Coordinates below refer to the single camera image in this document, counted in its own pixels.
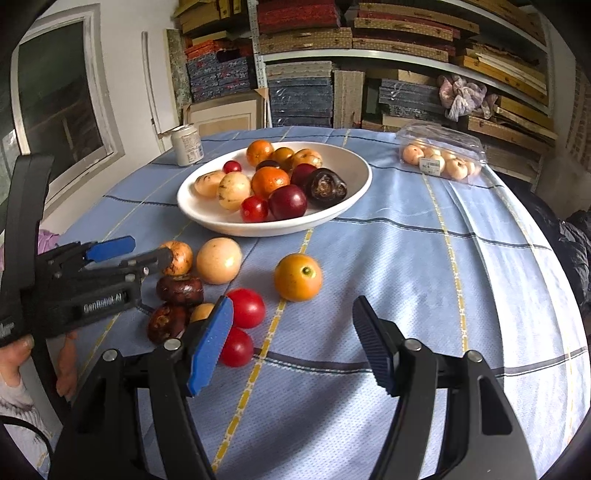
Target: checkered tablecloth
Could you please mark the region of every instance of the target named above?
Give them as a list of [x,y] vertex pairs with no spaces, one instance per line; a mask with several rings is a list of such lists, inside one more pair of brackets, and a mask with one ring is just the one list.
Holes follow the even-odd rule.
[[[368,478],[396,399],[376,385],[351,322],[366,295],[380,318],[433,351],[481,351],[495,370],[525,431],[538,475],[556,460],[589,408],[589,356],[577,306],[545,237],[511,191],[485,168],[467,187],[426,177],[398,161],[395,134],[328,128],[227,132],[203,140],[204,162],[257,138],[324,142],[371,165],[367,194],[341,217],[313,231],[236,238],[243,265],[230,285],[206,287],[206,301],[229,288],[258,290],[268,316],[253,330],[266,355],[247,367],[216,368],[212,383],[189,399],[204,448],[221,480]],[[188,220],[176,193],[196,168],[172,152],[127,177],[84,215],[60,243],[133,235],[136,252],[177,238],[195,250],[218,236]],[[305,251],[323,268],[312,301],[281,308],[272,271]],[[101,352],[153,348],[146,337],[158,305],[156,276],[144,305],[84,328],[79,368],[86,378]],[[445,393],[437,396],[423,475],[434,471],[443,433]],[[164,476],[146,392],[142,429],[152,471]]]

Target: dark purple fruit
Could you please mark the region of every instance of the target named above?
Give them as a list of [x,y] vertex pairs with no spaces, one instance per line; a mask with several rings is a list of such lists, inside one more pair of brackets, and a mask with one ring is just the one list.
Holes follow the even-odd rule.
[[277,220],[301,217],[308,208],[306,194],[297,185],[285,185],[273,190],[268,203],[269,210]]
[[332,207],[347,196],[347,184],[328,168],[317,168],[306,178],[308,200],[319,207]]
[[296,168],[294,168],[294,171],[291,172],[290,182],[304,190],[306,188],[306,180],[308,179],[308,175],[310,175],[310,173],[312,173],[314,170],[317,170],[314,165],[310,165],[309,163],[300,163]]
[[281,168],[275,160],[263,160],[256,166],[256,171],[259,171],[263,167],[273,167],[273,168]]
[[176,337],[189,324],[189,312],[180,305],[165,303],[157,308],[148,322],[148,338],[157,345]]
[[156,284],[156,295],[172,305],[203,303],[203,284],[194,275],[165,276]]

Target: plastic container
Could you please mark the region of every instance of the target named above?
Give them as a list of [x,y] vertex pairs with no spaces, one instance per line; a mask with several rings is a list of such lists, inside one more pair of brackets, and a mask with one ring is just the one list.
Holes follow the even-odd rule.
[[486,165],[480,140],[437,124],[412,122],[396,134],[400,161],[423,173],[472,184]]

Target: shelf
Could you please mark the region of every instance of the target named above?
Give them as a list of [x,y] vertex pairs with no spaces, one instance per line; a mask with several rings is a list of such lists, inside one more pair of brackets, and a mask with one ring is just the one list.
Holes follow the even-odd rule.
[[447,7],[441,9],[442,13],[455,15],[480,25],[481,34],[492,34],[495,38],[502,39],[508,46],[527,49],[533,45],[544,53],[548,52],[547,46],[529,33],[483,8],[462,0],[439,0],[439,6],[441,4],[447,4]]
[[493,78],[483,75],[482,73],[478,73],[474,70],[460,67],[458,65],[438,60],[426,59],[424,57],[416,57],[414,55],[406,55],[404,53],[392,53],[389,51],[379,50],[361,50],[359,48],[324,48],[321,50],[298,50],[268,53],[266,55],[261,55],[261,57],[266,63],[281,60],[309,59],[311,57],[360,57],[366,59],[401,61],[404,63],[423,65],[437,70],[442,70],[444,72],[457,73],[458,75],[482,82],[486,85],[501,90],[502,92],[508,93],[515,98],[518,98],[519,100],[531,105],[546,115],[548,114],[548,107],[520,92],[519,90],[507,85],[506,83],[499,82]]

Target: white bowl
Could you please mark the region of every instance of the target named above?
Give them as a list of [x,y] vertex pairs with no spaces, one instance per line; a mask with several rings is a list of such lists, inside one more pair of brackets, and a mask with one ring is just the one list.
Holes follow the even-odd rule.
[[214,232],[233,236],[276,236],[300,232],[321,225],[349,209],[365,192],[372,180],[372,172],[367,162],[359,155],[342,147],[314,142],[276,142],[275,149],[289,147],[293,151],[302,148],[316,150],[323,160],[323,167],[335,171],[347,184],[347,196],[338,205],[327,209],[309,207],[306,214],[290,220],[275,220],[261,223],[244,223],[240,212],[229,212],[221,207],[216,199],[204,199],[193,191],[193,183],[198,177],[214,170],[221,170],[228,160],[240,162],[242,171],[249,178],[255,169],[246,161],[246,148],[227,153],[212,160],[189,175],[177,193],[180,209],[189,218]]

